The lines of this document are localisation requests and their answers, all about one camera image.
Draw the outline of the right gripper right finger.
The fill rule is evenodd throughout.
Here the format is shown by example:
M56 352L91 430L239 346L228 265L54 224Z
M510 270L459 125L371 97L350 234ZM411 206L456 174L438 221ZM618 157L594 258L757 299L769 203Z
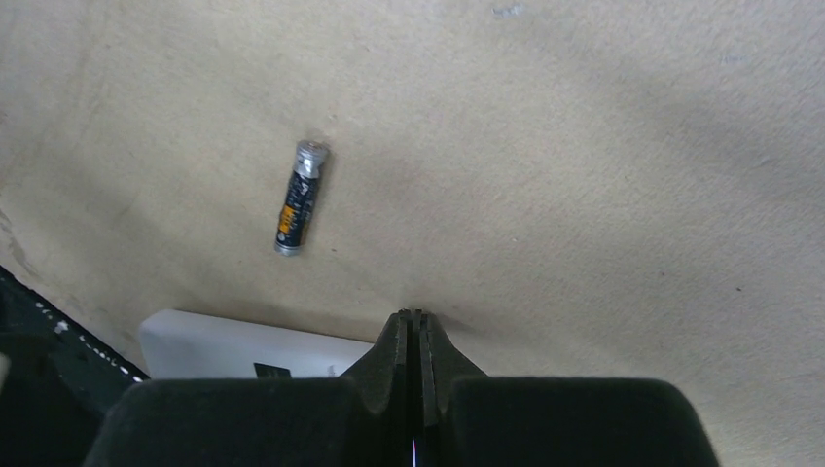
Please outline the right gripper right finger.
M436 315L412 313L414 466L717 466L673 384L637 377L491 377Z

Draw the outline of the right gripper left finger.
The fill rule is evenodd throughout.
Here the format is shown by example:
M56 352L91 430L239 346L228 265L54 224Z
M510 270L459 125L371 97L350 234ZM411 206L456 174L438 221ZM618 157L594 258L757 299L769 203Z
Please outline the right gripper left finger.
M412 313L340 377L151 379L104 419L88 466L409 466Z

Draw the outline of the black AAA battery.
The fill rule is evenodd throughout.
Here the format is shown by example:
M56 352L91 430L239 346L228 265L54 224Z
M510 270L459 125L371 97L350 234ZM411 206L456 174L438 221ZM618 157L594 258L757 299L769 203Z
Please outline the black AAA battery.
M305 244L320 189L322 166L329 155L329 148L320 142L302 140L296 146L274 240L274 250L283 256L298 255Z

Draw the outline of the white red remote control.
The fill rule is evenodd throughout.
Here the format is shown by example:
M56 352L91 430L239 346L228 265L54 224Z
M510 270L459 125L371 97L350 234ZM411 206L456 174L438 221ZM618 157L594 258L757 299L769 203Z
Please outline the white red remote control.
M338 377L372 348L175 309L144 320L138 340L149 376L159 379Z

